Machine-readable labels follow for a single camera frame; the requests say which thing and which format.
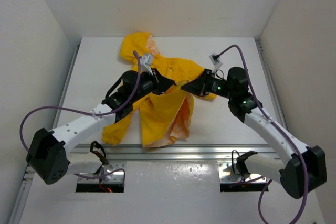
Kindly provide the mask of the yellow hooded jacket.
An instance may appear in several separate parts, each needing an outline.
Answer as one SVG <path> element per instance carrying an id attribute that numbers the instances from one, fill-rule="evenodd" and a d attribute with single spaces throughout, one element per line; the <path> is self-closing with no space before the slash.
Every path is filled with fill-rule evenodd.
<path id="1" fill-rule="evenodd" d="M 148 94 L 133 105 L 140 114 L 141 141 L 143 147 L 161 147 L 174 144 L 178 139 L 188 138 L 194 111 L 193 95 L 181 90 L 181 85 L 196 79 L 204 68 L 197 63 L 180 58 L 165 58 L 161 55 L 151 33 L 127 35 L 119 56 L 138 69 L 133 52 L 140 56 L 150 53 L 151 64 L 164 77 L 175 81 L 163 95 Z"/>

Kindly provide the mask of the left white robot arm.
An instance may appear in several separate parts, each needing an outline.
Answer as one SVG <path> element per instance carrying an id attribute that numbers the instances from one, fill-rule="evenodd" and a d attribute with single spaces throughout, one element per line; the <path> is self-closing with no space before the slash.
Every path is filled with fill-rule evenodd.
<path id="1" fill-rule="evenodd" d="M 141 98 L 150 93 L 162 95 L 174 85 L 173 80 L 155 68 L 150 73 L 126 71 L 90 112 L 83 112 L 81 117 L 64 126 L 38 130 L 30 144 L 27 163 L 47 185 L 54 184 L 67 173 L 71 164 L 68 155 L 78 144 L 121 121 Z"/>

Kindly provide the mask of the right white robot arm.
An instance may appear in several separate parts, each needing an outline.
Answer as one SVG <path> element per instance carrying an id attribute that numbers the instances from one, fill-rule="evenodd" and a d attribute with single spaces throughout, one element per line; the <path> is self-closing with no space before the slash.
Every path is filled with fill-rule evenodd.
<path id="1" fill-rule="evenodd" d="M 195 80 L 182 85 L 182 90 L 204 97 L 208 94 L 228 99 L 233 116 L 254 130 L 277 153 L 279 160 L 249 151 L 236 159 L 234 169 L 240 176 L 259 174 L 281 184 L 284 190 L 299 199 L 327 181 L 326 155 L 319 146 L 310 147 L 284 129 L 263 108 L 253 95 L 247 71 L 229 69 L 226 79 L 218 79 L 205 69 Z"/>

